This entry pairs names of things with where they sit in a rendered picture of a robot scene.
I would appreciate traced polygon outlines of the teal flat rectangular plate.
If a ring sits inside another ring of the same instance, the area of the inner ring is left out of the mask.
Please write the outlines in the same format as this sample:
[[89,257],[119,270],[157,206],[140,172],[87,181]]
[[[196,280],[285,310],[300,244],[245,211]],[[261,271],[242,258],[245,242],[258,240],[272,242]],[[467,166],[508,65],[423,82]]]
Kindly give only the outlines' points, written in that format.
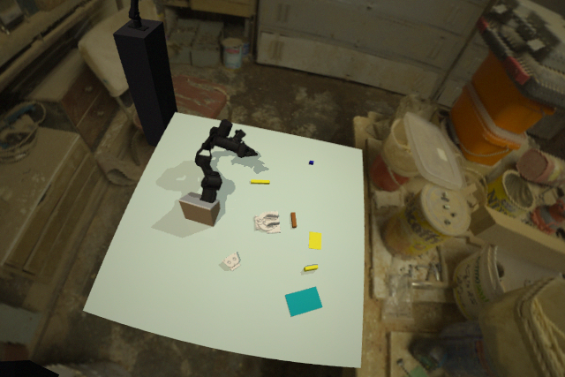
[[297,314],[307,313],[314,309],[322,308],[319,293],[316,290],[316,287],[293,292],[285,295],[285,297],[288,303],[291,317]]

